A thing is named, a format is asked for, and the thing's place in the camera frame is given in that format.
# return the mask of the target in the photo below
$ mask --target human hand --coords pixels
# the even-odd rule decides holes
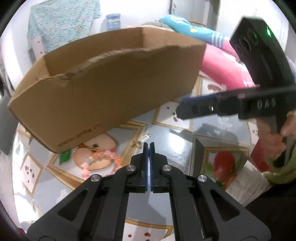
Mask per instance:
[[[287,120],[280,133],[271,133],[268,124],[260,119],[257,120],[258,137],[261,139],[261,147],[264,150],[264,156],[277,159],[286,149],[286,145],[282,142],[283,138],[289,135],[296,136],[296,111],[288,114]]]

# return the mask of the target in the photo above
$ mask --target white lettering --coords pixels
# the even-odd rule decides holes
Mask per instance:
[[[265,109],[266,108],[269,108],[269,101],[268,101],[268,99],[265,101],[265,107],[264,107]]]
[[[257,109],[261,110],[261,108],[262,108],[262,100],[258,100],[257,101]]]
[[[272,106],[272,107],[275,107],[275,105],[276,105],[276,98],[273,97],[273,98],[271,99],[271,106]]]

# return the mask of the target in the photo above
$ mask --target silver screw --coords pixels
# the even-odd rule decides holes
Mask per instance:
[[[163,170],[166,171],[166,172],[170,171],[171,169],[172,169],[172,167],[170,165],[164,165],[163,166]]]
[[[126,166],[126,169],[129,171],[129,172],[132,172],[136,169],[136,167],[134,165],[128,165]]]
[[[101,176],[99,174],[94,174],[91,176],[91,181],[92,182],[97,182],[101,179]]]
[[[207,176],[206,175],[199,175],[197,178],[200,182],[205,182],[207,180]]]

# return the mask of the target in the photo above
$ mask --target person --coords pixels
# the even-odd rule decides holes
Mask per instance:
[[[257,127],[265,158],[277,159],[286,149],[283,138],[296,136],[296,111],[289,113],[280,133],[271,133],[270,126],[260,119],[257,119]],[[271,241],[295,241],[296,180],[274,185],[246,208],[268,226]]]

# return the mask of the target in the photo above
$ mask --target yellow patch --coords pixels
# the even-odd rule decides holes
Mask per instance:
[[[196,32],[198,32],[198,30],[197,30],[196,28],[191,28],[191,29],[190,29],[190,32],[192,32],[192,33],[196,33]]]

